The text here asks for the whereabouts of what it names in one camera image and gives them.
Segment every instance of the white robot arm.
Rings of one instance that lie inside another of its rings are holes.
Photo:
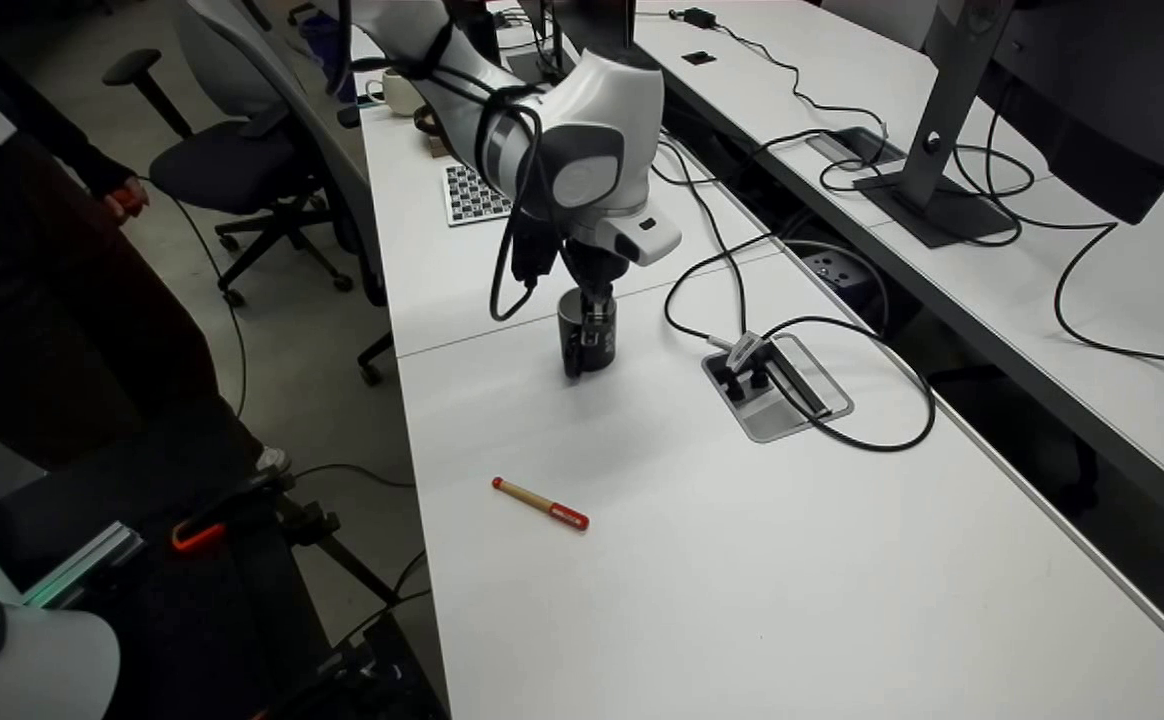
[[[523,284],[563,253],[576,284],[607,297],[629,258],[654,263],[678,244],[647,202],[654,67],[585,53],[563,83],[535,91],[472,47],[444,0],[350,0],[350,24],[419,89],[452,150],[520,202]]]

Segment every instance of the floor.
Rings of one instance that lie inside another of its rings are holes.
[[[215,106],[178,60],[158,0],[116,0],[111,9],[111,17],[72,10],[62,20],[9,28],[0,33],[0,47],[90,137],[96,146],[143,173],[149,159],[177,137],[133,89],[100,83],[116,55],[133,47],[158,47],[165,60],[155,63],[155,80],[178,103],[189,122],[198,128],[215,118]],[[321,96],[317,67],[295,53],[293,63],[295,74],[308,80],[308,91]],[[355,130],[335,130],[344,150],[361,164],[362,155]],[[242,330],[240,350],[231,311],[215,290],[212,263],[205,258],[205,248],[196,244],[177,202],[155,194],[149,210],[128,223],[128,238],[206,330],[219,368],[219,393],[231,402],[242,395],[242,422],[262,445],[285,447],[295,471],[317,464],[361,464],[400,484],[413,478],[400,393],[391,380],[384,389],[368,389],[355,368],[355,350],[368,348],[368,340],[374,340],[388,323],[384,311],[362,299],[362,290],[339,297],[310,258],[276,248],[236,284],[249,297],[249,308],[236,311]],[[310,233],[310,238],[355,275],[350,257],[344,257],[328,233]],[[34,476],[34,469],[0,450],[0,493],[23,476]],[[344,544],[361,552],[384,580],[395,580],[400,568],[419,552],[419,515],[413,493],[379,488],[350,471],[317,471],[299,478],[299,496],[332,508],[344,525]],[[350,583],[321,552],[305,552],[299,568],[332,638],[379,608],[374,594]],[[427,600],[414,600],[409,610],[400,610],[400,625],[436,676],[438,658]]]

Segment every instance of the white desk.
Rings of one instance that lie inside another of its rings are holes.
[[[805,89],[819,101],[876,106],[899,146],[927,101],[937,67],[884,37],[798,0],[704,0],[725,24],[764,38],[778,60],[805,67]],[[751,139],[811,128],[817,118],[784,91],[778,67],[757,60],[718,33],[699,33],[666,17],[639,17],[639,45],[694,96],[712,101]],[[712,67],[678,55],[707,47]],[[965,139],[984,143],[984,103]],[[1087,201],[1042,173],[1042,159],[1005,122],[1005,150],[1040,169],[1040,186],[1016,208],[1042,219],[1102,219]],[[811,146],[778,150],[805,202],[822,217],[897,281],[903,281],[939,320],[959,326],[986,358],[1008,368],[1061,421],[1112,457],[1131,478],[1146,478],[1164,501],[1164,368],[1091,350],[1061,337],[1046,299],[1061,269],[1078,253],[1083,233],[1026,233],[1016,248],[927,253],[863,194],[822,190],[826,164]],[[1098,340],[1164,350],[1164,202],[1142,228],[1120,237],[1087,258],[1070,284],[1070,320]]]
[[[663,326],[661,281],[620,297],[617,363],[566,384],[550,304],[479,320],[484,275],[448,258],[465,233],[419,201],[427,159],[395,150],[414,137],[374,118],[362,110],[391,326],[414,337],[400,384],[452,714],[1164,714],[1164,618],[955,414],[903,457],[817,430],[749,445],[699,348]],[[685,269],[712,244],[694,208],[675,217]],[[432,263],[452,288],[404,288]],[[741,263],[758,326],[844,317],[774,248]],[[727,337],[733,275],[688,284],[678,317]],[[798,340],[854,395],[844,430],[918,426],[923,402],[879,348],[826,326]],[[592,530],[520,508],[493,476],[576,503]]]

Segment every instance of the black chair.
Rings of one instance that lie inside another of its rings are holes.
[[[198,89],[229,114],[212,128],[191,130],[165,89],[150,80],[155,47],[136,47],[105,73],[105,83],[133,83],[178,137],[177,146],[150,159],[149,180],[196,208],[249,217],[236,223],[215,223],[229,253],[240,253],[224,275],[219,290],[231,308],[242,297],[231,288],[269,248],[287,238],[308,253],[335,290],[350,290],[344,275],[308,237],[308,223],[339,223],[335,180],[293,103],[229,45],[219,38],[189,4],[177,9],[177,37],[198,80]]]

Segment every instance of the pen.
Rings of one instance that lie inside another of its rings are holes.
[[[520,503],[530,503],[535,510],[542,510],[542,515],[550,515],[550,521],[559,521],[559,525],[566,525],[576,530],[587,530],[587,515],[566,508],[566,503],[557,503],[557,501],[535,496],[535,493],[527,493],[520,484],[508,484],[502,476],[494,476],[493,488],[510,496],[510,501],[520,501]]]

